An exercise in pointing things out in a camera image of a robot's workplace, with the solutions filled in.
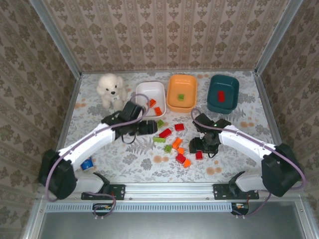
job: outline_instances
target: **patterned table surface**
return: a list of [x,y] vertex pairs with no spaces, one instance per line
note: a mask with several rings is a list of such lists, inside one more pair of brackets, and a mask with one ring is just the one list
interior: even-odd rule
[[[258,90],[252,72],[181,72],[179,74],[193,75],[197,78],[196,107],[207,114],[212,120],[220,118],[231,121],[240,130],[265,142],[272,142],[265,113],[259,98]],[[229,115],[210,112],[206,108],[206,96],[210,79],[213,75],[223,74],[233,76],[240,83],[237,108]],[[128,99],[135,93],[139,83],[159,81],[164,84],[165,91],[169,78],[173,73],[126,73],[118,74],[125,80]],[[83,75],[77,103],[72,115],[65,145],[69,145],[89,133],[105,116],[113,113],[106,110],[96,93],[96,86],[101,75]],[[93,155],[95,170],[113,183],[137,182],[216,182],[228,181],[242,170],[257,170],[256,163],[228,146],[220,145],[219,153],[213,158],[204,154],[203,160],[195,160],[194,154],[188,154],[188,143],[199,133],[192,125],[190,114],[171,112],[167,109],[163,118],[165,128],[170,128],[173,134],[166,142],[172,144],[176,137],[183,139],[181,147],[185,148],[185,156],[191,161],[189,168],[184,168],[176,162],[177,152],[165,153],[166,144],[153,143],[153,135],[138,136],[131,144],[122,143],[121,139],[102,147]],[[176,132],[174,125],[183,122],[184,131]]]

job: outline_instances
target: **building block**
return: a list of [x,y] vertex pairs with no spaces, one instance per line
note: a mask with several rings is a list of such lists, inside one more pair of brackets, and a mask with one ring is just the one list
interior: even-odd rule
[[225,92],[218,91],[218,102],[225,102]]
[[157,115],[157,116],[161,116],[163,113],[161,112],[161,110],[160,110],[160,107],[156,107],[156,108],[154,108],[154,110],[155,110],[155,114]]
[[158,128],[162,127],[164,125],[164,122],[162,120],[158,121]]
[[177,151],[178,151],[180,154],[183,154],[183,155],[184,155],[184,148],[178,148]]
[[162,133],[159,134],[160,138],[166,138],[171,135],[171,131],[169,128],[165,129]]
[[178,99],[179,101],[183,101],[183,100],[184,100],[184,95],[183,95],[183,94],[179,94],[178,97],[177,97],[177,99]]
[[180,164],[183,164],[185,162],[185,160],[186,160],[186,158],[184,157],[184,155],[182,155],[180,153],[176,156],[176,161],[179,162]]
[[203,153],[201,151],[197,151],[195,156],[196,156],[196,160],[203,159]]
[[184,163],[184,168],[188,168],[190,165],[191,165],[190,160],[189,160],[189,159],[186,159],[186,160],[185,160],[185,163]]
[[175,130],[176,131],[184,130],[184,124],[182,124],[182,123],[175,124]]
[[81,168],[82,170],[86,170],[86,169],[89,169],[89,168],[92,168],[94,167],[93,165],[93,160],[92,160],[92,156],[90,156],[88,159],[86,159],[82,164],[81,164]]
[[170,153],[171,152],[171,146],[170,145],[166,145],[165,148],[164,148],[164,151],[166,153]]
[[152,108],[156,104],[156,101],[151,99],[150,100],[150,108]]
[[183,142],[183,140],[182,139],[180,139],[180,138],[177,138],[176,140],[175,140],[175,142],[172,144],[172,146],[173,146],[173,149],[178,149],[178,147],[180,146],[180,144]]
[[157,143],[165,143],[166,139],[165,138],[160,138],[160,137],[153,137],[153,141]]

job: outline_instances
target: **teddy bear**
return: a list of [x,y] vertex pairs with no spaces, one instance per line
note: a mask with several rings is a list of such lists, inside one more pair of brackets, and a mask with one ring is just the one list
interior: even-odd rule
[[96,91],[101,96],[104,108],[108,109],[112,104],[115,111],[123,109],[128,94],[122,77],[114,74],[103,75],[99,80]]

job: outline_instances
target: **gray floor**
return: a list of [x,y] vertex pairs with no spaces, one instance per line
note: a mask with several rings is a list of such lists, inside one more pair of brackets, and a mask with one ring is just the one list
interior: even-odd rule
[[48,213],[40,239],[303,239],[294,203],[268,203],[256,215],[230,213]]

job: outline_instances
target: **green block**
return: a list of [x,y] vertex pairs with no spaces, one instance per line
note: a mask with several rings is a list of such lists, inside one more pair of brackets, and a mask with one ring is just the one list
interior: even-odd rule
[[170,152],[171,152],[171,149],[172,149],[172,147],[171,147],[170,145],[166,145],[165,148],[164,148],[164,151],[165,151],[166,153],[170,153]]
[[162,120],[158,121],[158,128],[162,127],[164,125],[164,122]]
[[179,101],[183,101],[184,100],[184,95],[183,94],[179,94],[177,99]]
[[158,143],[165,143],[166,142],[166,138],[153,137],[153,141],[154,142],[158,142]]

